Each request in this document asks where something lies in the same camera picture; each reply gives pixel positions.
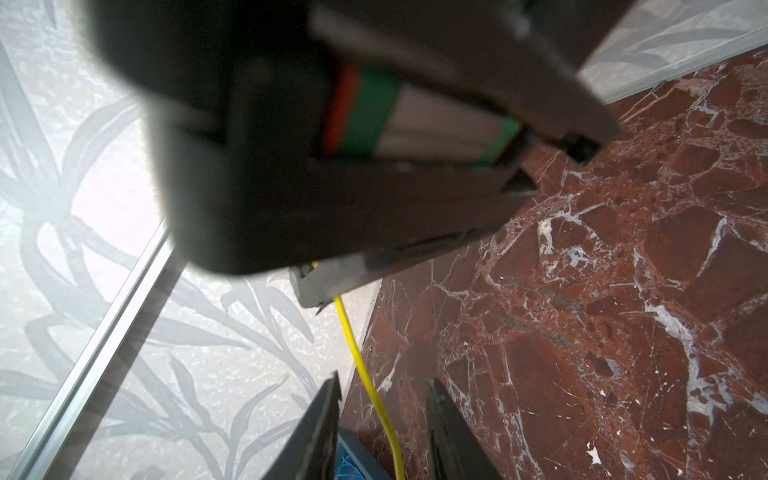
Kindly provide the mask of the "teal bin with red cables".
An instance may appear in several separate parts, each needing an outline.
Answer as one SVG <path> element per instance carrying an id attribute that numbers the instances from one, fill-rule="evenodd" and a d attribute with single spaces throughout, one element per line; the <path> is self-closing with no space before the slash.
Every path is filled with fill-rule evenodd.
<path id="1" fill-rule="evenodd" d="M 391 480 L 376 458 L 351 430 L 341 428 L 337 436 L 334 479 Z"/>

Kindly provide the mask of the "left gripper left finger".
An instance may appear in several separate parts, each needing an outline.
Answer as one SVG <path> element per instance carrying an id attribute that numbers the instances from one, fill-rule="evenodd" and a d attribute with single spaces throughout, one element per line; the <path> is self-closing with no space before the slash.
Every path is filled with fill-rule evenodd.
<path id="1" fill-rule="evenodd" d="M 334 372 L 301 417 L 264 479 L 333 479 L 341 388 Z"/>

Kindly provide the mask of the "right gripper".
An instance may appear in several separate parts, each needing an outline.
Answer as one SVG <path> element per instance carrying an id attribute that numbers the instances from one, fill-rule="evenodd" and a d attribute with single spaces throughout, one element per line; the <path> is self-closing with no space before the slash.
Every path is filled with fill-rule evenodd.
<path id="1" fill-rule="evenodd" d="M 584 165 L 620 126 L 578 78 L 628 1 L 90 1 L 142 97 L 179 252 L 288 268 L 300 304 L 498 231 L 544 143 Z"/>

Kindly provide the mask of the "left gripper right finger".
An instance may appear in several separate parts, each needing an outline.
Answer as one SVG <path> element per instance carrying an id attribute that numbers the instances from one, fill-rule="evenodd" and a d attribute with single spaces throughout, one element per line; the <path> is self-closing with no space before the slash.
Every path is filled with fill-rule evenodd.
<path id="1" fill-rule="evenodd" d="M 429 380 L 427 427 L 431 479 L 501 478 L 437 378 Z"/>

